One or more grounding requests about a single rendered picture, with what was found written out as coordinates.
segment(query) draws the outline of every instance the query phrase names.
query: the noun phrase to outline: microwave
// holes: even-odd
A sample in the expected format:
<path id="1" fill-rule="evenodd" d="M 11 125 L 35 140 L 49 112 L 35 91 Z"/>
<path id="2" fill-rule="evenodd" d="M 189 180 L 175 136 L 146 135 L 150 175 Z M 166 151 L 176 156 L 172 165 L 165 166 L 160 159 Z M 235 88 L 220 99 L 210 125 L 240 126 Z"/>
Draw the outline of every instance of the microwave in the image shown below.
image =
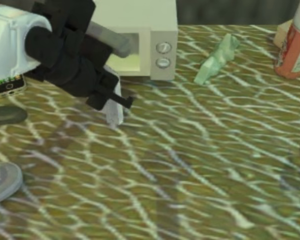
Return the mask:
<path id="1" fill-rule="evenodd" d="M 130 55 L 112 54 L 106 65 L 120 76 L 173 80 L 178 20 L 176 0 L 94 0 L 91 23 L 127 37 Z"/>

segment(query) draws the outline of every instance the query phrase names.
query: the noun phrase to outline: smartphone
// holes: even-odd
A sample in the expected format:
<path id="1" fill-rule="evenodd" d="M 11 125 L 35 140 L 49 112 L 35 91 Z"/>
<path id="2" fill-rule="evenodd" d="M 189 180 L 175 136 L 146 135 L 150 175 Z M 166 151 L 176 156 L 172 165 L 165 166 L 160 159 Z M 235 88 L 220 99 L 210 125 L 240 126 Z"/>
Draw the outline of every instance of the smartphone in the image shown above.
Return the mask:
<path id="1" fill-rule="evenodd" d="M 13 96 L 26 90 L 26 80 L 23 75 L 7 77 L 0 80 L 0 97 Z"/>

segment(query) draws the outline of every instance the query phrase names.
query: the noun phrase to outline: phone home button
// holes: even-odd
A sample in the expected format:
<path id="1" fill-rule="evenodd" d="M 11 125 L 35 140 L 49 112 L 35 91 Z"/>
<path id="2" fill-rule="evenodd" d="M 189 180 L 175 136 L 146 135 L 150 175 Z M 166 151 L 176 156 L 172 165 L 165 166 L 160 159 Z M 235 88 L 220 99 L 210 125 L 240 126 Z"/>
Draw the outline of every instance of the phone home button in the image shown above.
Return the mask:
<path id="1" fill-rule="evenodd" d="M 5 88 L 6 89 L 12 89 L 14 87 L 14 85 L 12 84 L 12 83 L 10 83 L 10 84 L 7 84 L 6 86 L 5 86 Z"/>

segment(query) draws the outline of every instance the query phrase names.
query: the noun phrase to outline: gray mouse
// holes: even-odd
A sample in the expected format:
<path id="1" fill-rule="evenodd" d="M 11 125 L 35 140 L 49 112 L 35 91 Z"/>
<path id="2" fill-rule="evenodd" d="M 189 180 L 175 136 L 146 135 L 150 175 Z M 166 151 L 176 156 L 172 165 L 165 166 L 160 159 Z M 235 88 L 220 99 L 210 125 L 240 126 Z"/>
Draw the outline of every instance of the gray mouse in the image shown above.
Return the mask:
<path id="1" fill-rule="evenodd" d="M 18 124 L 26 120 L 28 113 L 18 106 L 0 106 L 0 125 Z"/>

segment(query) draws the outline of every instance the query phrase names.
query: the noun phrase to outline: water-patterned table surface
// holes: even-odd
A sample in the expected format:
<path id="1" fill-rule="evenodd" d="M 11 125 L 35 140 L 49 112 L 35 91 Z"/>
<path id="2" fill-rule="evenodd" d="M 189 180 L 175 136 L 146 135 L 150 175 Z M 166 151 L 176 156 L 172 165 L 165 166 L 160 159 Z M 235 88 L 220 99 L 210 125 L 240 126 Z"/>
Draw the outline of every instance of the water-patterned table surface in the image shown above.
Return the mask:
<path id="1" fill-rule="evenodd" d="M 172 82 L 123 78 L 125 123 L 48 83 L 0 99 L 0 161 L 24 185 L 0 204 L 0 240 L 300 240 L 300 78 L 275 75 L 275 26 L 181 26 Z M 193 83 L 226 33 L 241 45 Z"/>

